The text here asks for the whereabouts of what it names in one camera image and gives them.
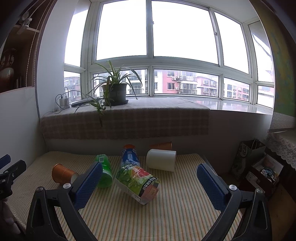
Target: screw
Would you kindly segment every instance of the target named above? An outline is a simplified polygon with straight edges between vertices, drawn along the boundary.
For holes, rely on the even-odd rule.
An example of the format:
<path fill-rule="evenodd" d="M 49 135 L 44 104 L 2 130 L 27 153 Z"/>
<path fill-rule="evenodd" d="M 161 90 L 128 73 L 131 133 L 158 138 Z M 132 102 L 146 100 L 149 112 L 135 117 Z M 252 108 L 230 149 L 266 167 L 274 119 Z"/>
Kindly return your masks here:
<path fill-rule="evenodd" d="M 36 192 L 41 192 L 43 190 L 43 187 L 37 187 Z"/>
<path fill-rule="evenodd" d="M 257 188 L 257 189 L 256 189 L 256 192 L 259 193 L 259 194 L 263 194 L 263 191 L 262 191 L 262 189 L 260 189 L 260 188 Z"/>
<path fill-rule="evenodd" d="M 235 191 L 237 189 L 237 187 L 235 185 L 229 185 L 229 189 L 232 191 Z"/>
<path fill-rule="evenodd" d="M 69 187 L 71 187 L 71 184 L 70 184 L 70 183 L 65 183 L 65 184 L 63 185 L 63 188 L 65 188 L 65 189 L 68 189 Z"/>

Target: white cup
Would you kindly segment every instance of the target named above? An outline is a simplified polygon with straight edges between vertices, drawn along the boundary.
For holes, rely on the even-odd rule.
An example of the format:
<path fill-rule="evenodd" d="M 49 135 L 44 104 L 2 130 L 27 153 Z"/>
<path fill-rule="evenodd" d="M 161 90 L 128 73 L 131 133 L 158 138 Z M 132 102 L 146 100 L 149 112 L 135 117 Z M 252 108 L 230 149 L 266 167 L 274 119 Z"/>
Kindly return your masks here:
<path fill-rule="evenodd" d="M 149 168 L 170 171 L 175 170 L 176 151 L 151 149 L 147 153 L 146 164 Z"/>

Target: lace trim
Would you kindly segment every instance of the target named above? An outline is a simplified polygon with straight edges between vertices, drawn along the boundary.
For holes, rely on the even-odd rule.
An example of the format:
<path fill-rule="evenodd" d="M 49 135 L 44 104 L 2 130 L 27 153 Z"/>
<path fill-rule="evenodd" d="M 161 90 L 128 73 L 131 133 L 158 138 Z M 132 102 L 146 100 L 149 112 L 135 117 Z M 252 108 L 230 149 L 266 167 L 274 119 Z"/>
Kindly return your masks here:
<path fill-rule="evenodd" d="M 296 146 L 281 137 L 279 133 L 269 133 L 265 139 L 266 146 L 296 170 Z"/>

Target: green plastic bottle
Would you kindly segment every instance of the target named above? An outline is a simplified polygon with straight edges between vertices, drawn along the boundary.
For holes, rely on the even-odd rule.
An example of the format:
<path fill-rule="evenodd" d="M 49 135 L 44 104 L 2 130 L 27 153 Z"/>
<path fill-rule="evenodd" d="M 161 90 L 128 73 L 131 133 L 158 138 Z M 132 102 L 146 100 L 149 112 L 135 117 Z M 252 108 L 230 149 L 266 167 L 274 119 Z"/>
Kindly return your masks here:
<path fill-rule="evenodd" d="M 113 182 L 113 176 L 112 176 L 111 165 L 108 157 L 105 154 L 97 155 L 95 161 L 101 162 L 103 166 L 103 174 L 97 187 L 99 188 L 110 187 Z"/>

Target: orange cup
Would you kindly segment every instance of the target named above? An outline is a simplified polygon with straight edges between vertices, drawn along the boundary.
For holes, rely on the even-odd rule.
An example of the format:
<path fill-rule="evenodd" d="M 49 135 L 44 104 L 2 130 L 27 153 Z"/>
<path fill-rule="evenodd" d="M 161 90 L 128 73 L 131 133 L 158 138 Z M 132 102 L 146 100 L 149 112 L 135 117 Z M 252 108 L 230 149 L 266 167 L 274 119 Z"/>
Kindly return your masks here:
<path fill-rule="evenodd" d="M 150 145 L 150 149 L 172 150 L 172 142 L 170 141 L 170 142 Z"/>
<path fill-rule="evenodd" d="M 77 177 L 77 172 L 64 167 L 62 164 L 56 164 L 52 169 L 52 179 L 62 185 L 65 183 L 73 183 Z"/>

